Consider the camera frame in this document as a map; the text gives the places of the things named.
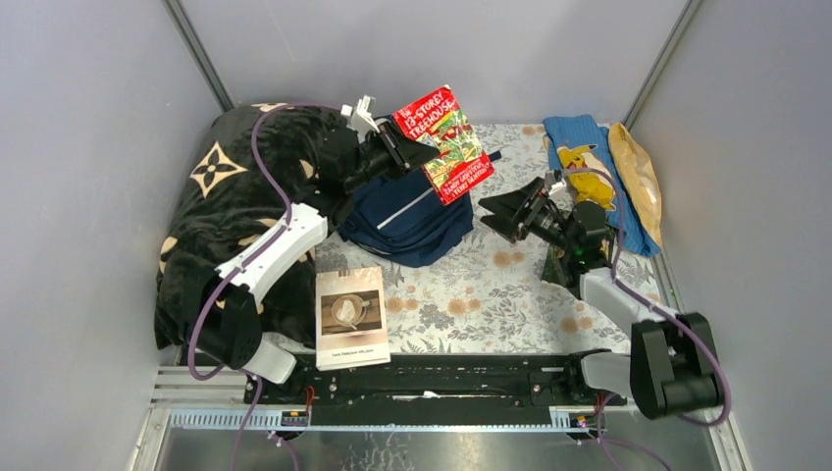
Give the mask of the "red Treehouse storybook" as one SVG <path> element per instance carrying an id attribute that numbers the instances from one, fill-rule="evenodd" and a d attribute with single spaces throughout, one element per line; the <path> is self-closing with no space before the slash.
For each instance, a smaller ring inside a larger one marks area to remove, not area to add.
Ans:
<path id="1" fill-rule="evenodd" d="M 422 166 L 443 205 L 448 205 L 494 173 L 473 125 L 445 84 L 392 114 L 408 138 L 436 148 L 439 155 Z"/>

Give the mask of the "navy blue student backpack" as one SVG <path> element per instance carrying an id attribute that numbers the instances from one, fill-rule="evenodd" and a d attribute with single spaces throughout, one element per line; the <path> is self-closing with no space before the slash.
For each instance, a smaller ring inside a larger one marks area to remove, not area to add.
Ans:
<path id="1" fill-rule="evenodd" d="M 469 193 L 444 205 L 424 172 L 379 177 L 354 194 L 338 235 L 399 265 L 420 268 L 444 257 L 474 229 Z"/>

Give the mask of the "dark green gold book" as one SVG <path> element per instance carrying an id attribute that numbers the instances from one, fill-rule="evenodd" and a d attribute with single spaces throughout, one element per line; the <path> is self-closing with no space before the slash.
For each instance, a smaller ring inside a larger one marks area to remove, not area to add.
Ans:
<path id="1" fill-rule="evenodd" d="M 566 288 L 577 299 L 582 299 L 581 277 L 594 269 L 611 267 L 612 240 L 609 237 L 597 243 L 584 241 L 570 243 L 565 248 L 551 245 L 546 254 L 544 282 Z"/>

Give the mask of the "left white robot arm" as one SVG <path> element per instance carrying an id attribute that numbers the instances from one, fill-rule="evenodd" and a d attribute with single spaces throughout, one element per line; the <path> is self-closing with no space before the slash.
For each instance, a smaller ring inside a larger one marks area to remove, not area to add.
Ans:
<path id="1" fill-rule="evenodd" d="M 258 305 L 301 255 L 342 223 L 357 190 L 379 177 L 405 177 L 440 153 L 392 123 L 365 131 L 338 127 L 325 135 L 308 181 L 289 195 L 262 159 L 259 134 L 254 128 L 253 157 L 285 211 L 251 246 L 208 270 L 196 284 L 197 314 L 184 333 L 189 360 L 198 351 L 206 353 L 229 369 L 267 381 L 267 391 L 276 400 L 291 403 L 303 394 L 305 380 L 294 370 L 295 356 L 265 339 Z"/>

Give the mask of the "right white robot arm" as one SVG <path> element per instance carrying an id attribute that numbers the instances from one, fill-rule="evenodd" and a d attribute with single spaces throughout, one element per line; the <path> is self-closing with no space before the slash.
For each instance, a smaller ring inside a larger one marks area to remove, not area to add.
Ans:
<path id="1" fill-rule="evenodd" d="M 628 335 L 626 354 L 581 354 L 579 367 L 562 379 L 566 397 L 586 404 L 600 391 L 616 393 L 634 400 L 650 419 L 679 416 L 691 421 L 693 412 L 717 407 L 720 414 L 714 421 L 724 421 L 731 395 L 708 321 L 700 313 L 660 306 L 627 285 L 615 269 L 616 256 L 604 250 L 613 241 L 605 209 L 593 201 L 559 209 L 553 195 L 564 186 L 535 178 L 479 204 L 488 212 L 482 222 L 506 240 L 536 236 L 557 250 L 555 283 Z"/>

